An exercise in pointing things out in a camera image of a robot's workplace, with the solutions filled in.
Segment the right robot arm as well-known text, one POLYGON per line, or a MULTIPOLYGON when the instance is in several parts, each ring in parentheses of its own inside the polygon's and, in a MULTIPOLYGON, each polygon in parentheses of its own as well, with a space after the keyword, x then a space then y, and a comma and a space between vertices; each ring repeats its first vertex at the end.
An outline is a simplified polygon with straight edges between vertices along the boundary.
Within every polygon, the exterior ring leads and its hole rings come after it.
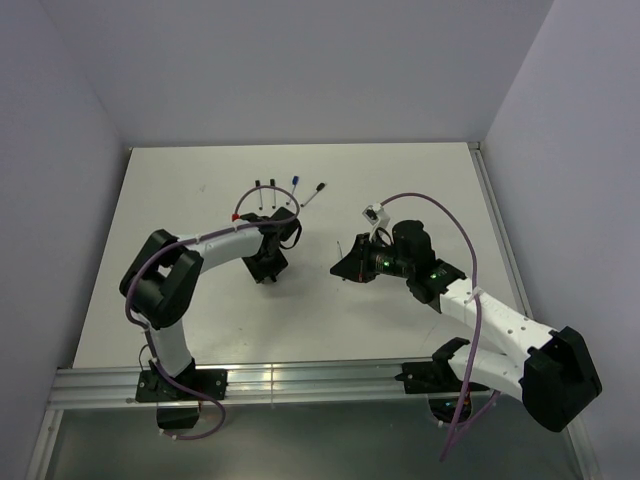
POLYGON ((473 350, 455 337, 423 362, 402 365, 397 380, 408 394, 454 392, 464 382, 473 391, 497 390, 524 405, 551 432, 560 432, 602 392, 583 336, 538 323, 473 287, 470 278, 437 258, 431 238, 417 220, 397 223, 385 242, 378 234, 357 235, 332 275, 366 284, 380 275, 405 280, 420 303, 468 327, 479 326, 494 351, 473 350))

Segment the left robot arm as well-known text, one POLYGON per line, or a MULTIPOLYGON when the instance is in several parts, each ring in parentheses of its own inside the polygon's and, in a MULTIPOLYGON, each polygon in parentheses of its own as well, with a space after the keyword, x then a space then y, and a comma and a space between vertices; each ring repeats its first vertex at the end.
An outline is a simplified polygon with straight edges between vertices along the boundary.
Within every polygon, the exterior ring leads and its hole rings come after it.
POLYGON ((270 216, 234 215, 232 225, 202 236, 153 232, 123 276, 125 315, 142 328, 151 354, 138 392, 163 401, 224 398, 227 372, 199 370, 187 346, 184 317, 202 274, 240 259, 253 280, 274 282, 288 266, 283 252, 302 225, 281 207, 270 216))

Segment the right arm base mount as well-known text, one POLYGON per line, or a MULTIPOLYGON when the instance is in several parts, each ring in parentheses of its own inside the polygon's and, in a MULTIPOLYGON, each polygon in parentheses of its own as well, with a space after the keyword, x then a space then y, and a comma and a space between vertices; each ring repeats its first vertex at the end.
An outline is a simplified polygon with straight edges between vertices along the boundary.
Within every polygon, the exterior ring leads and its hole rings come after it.
POLYGON ((428 399, 430 412, 436 422, 450 424, 458 405, 462 406, 461 423, 466 422, 472 414, 470 394, 459 399, 462 382, 445 362, 406 362, 401 365, 401 372, 394 379, 403 384, 404 392, 408 395, 450 393, 448 397, 428 399))

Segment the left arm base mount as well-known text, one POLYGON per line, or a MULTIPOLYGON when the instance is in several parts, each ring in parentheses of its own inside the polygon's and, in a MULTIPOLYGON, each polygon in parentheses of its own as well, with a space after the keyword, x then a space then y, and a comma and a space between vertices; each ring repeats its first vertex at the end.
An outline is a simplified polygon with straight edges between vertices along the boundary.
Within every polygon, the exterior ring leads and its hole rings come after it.
MULTIPOLYGON (((174 381, 199 394, 221 401, 227 387, 225 369, 197 369, 189 366, 174 381)), ((201 406, 184 407, 184 402, 204 402, 204 399, 185 392, 167 381, 159 371, 150 366, 138 378, 135 401, 140 404, 158 404, 156 422, 159 428, 169 431, 192 429, 200 418, 201 406)))

